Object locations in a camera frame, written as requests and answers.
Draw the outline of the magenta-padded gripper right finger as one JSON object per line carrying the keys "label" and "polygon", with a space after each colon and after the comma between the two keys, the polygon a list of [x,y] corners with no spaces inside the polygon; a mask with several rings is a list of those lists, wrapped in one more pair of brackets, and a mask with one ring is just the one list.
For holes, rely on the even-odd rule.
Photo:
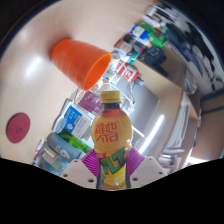
{"label": "magenta-padded gripper right finger", "polygon": [[166,175],[167,173],[154,157],[145,157],[136,149],[131,149],[126,161],[127,189],[143,187]]}

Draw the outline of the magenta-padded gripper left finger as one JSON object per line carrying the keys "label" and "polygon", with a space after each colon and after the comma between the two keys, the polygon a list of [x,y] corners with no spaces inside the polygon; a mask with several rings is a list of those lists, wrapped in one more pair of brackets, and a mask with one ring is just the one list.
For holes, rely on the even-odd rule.
{"label": "magenta-padded gripper left finger", "polygon": [[98,189],[100,186],[100,164],[94,150],[82,159],[73,159],[61,177],[81,187]]}

